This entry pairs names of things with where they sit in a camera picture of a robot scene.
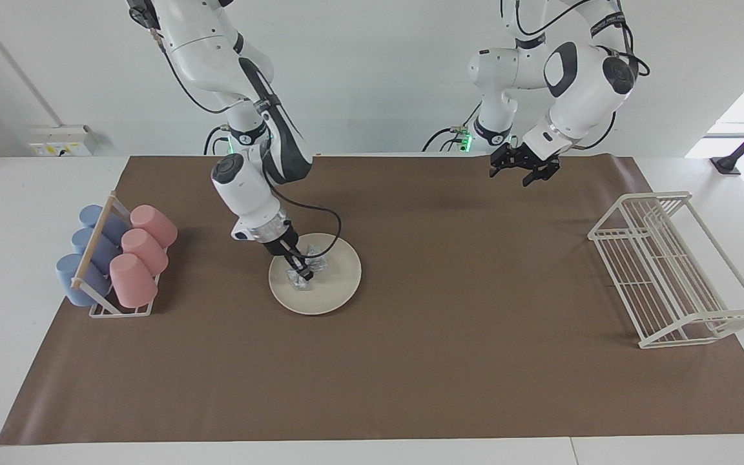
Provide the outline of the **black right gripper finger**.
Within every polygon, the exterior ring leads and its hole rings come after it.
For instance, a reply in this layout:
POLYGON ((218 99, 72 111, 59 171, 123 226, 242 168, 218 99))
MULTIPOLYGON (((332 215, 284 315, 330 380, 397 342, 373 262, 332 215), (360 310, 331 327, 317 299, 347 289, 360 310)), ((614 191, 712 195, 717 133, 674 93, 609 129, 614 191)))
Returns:
POLYGON ((301 277, 314 276, 312 269, 307 264, 307 256, 302 254, 296 246, 291 247, 291 267, 301 277))
POLYGON ((286 259, 287 264, 300 276, 305 282, 308 281, 308 264, 306 262, 306 256, 297 249, 288 249, 284 251, 283 258, 286 259))

